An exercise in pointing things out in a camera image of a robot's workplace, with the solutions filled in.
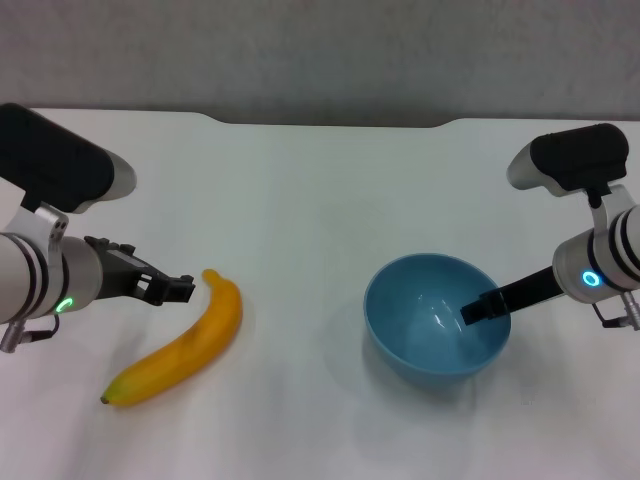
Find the white table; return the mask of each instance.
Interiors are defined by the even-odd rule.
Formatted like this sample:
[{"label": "white table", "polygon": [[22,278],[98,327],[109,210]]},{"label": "white table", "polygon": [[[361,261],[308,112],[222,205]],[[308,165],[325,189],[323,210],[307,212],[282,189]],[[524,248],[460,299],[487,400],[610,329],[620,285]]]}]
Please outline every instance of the white table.
[{"label": "white table", "polygon": [[[3,479],[640,475],[640,336],[603,330],[591,307],[565,297],[515,314],[501,357],[447,397],[396,378],[365,337],[364,290],[398,256],[446,253],[506,283],[589,228],[580,195],[519,192],[505,179],[534,137],[585,122],[374,129],[41,112],[138,173],[130,197],[73,216],[69,234],[132,243],[198,280],[187,305],[94,302],[63,316],[53,340],[0,357]],[[618,125],[632,150],[625,184],[640,199],[640,124]],[[6,221],[15,195],[1,191]],[[243,292],[231,349],[138,407],[102,405],[115,374],[199,317],[207,267]]]}]

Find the yellow banana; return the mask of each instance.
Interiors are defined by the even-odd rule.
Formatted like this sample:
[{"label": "yellow banana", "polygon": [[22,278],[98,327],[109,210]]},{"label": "yellow banana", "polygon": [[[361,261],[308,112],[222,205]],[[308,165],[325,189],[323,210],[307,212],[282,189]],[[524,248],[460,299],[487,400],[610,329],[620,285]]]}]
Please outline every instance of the yellow banana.
[{"label": "yellow banana", "polygon": [[211,300],[202,317],[181,336],[125,369],[100,400],[118,407],[147,400],[189,377],[222,353],[242,321],[238,287],[214,270],[202,272]]}]

